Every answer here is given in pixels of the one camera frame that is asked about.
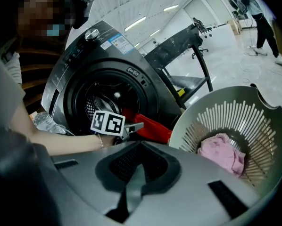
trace person in black pants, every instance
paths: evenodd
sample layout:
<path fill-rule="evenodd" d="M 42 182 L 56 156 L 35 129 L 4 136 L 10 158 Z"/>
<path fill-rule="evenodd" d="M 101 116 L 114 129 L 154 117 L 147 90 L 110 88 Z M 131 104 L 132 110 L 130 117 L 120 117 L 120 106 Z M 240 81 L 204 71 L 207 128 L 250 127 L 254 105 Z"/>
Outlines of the person in black pants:
<path fill-rule="evenodd" d="M 275 63 L 282 65 L 282 56 L 278 52 L 273 30 L 263 15 L 259 4 L 255 0 L 241 1 L 246 5 L 248 12 L 257 23 L 257 47 L 254 48 L 254 51 L 261 55 L 267 55 L 267 52 L 263 50 L 263 44 L 267 40 L 275 57 Z"/>

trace gray plastic basket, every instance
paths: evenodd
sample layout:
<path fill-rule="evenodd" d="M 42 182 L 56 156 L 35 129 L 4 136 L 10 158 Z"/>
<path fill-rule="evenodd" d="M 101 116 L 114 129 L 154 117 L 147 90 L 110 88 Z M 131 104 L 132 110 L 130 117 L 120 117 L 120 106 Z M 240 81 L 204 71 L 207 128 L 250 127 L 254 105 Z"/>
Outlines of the gray plastic basket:
<path fill-rule="evenodd" d="M 213 91 L 178 120 L 169 146 L 196 153 L 203 139 L 226 133 L 246 154 L 240 177 L 264 196 L 282 178 L 282 106 L 272 107 L 255 85 Z"/>

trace white sneaker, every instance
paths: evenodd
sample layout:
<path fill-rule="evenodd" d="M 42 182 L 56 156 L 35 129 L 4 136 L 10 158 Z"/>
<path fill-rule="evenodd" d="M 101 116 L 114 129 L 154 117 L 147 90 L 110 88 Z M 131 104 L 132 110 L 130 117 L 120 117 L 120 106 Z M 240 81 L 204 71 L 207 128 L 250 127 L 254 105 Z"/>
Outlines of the white sneaker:
<path fill-rule="evenodd" d="M 264 51 L 262 48 L 253 48 L 255 52 L 261 55 L 267 55 L 267 52 Z"/>
<path fill-rule="evenodd" d="M 275 58 L 275 63 L 282 65 L 282 55 L 279 54 L 277 58 Z"/>

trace woman's arm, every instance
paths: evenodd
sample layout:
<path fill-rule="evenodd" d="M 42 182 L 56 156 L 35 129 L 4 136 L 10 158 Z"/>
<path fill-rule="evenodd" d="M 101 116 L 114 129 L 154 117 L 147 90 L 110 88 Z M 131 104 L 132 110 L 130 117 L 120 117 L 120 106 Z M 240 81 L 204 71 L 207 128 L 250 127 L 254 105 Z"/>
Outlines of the woman's arm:
<path fill-rule="evenodd" d="M 31 142 L 44 145 L 50 155 L 61 155 L 93 151 L 101 148 L 98 136 L 66 136 L 38 130 L 31 121 L 28 112 L 21 103 L 17 108 L 10 127 L 13 131 L 24 134 Z M 104 146 L 111 146 L 113 136 L 101 136 Z"/>

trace ceiling light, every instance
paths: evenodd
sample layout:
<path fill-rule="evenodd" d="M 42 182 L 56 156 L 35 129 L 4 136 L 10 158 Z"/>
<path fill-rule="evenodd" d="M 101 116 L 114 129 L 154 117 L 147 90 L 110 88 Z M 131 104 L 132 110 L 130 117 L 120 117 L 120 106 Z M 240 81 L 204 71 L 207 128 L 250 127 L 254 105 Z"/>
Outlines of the ceiling light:
<path fill-rule="evenodd" d="M 140 18 L 137 22 L 134 22 L 132 25 L 129 25 L 124 31 L 127 31 L 129 29 L 131 29 L 132 27 L 134 27 L 136 24 L 142 22 L 143 20 L 145 20 L 146 17 Z"/>
<path fill-rule="evenodd" d="M 173 8 L 176 8 L 177 6 L 178 6 L 178 5 L 174 5 L 174 6 L 165 8 L 165 9 L 163 9 L 163 12 L 168 11 L 168 10 L 171 10 L 171 9 L 173 9 Z"/>
<path fill-rule="evenodd" d="M 151 37 L 152 35 L 156 34 L 157 32 L 159 32 L 160 30 L 161 30 L 161 29 L 158 29 L 157 31 L 153 32 L 153 33 L 150 35 L 150 37 Z"/>

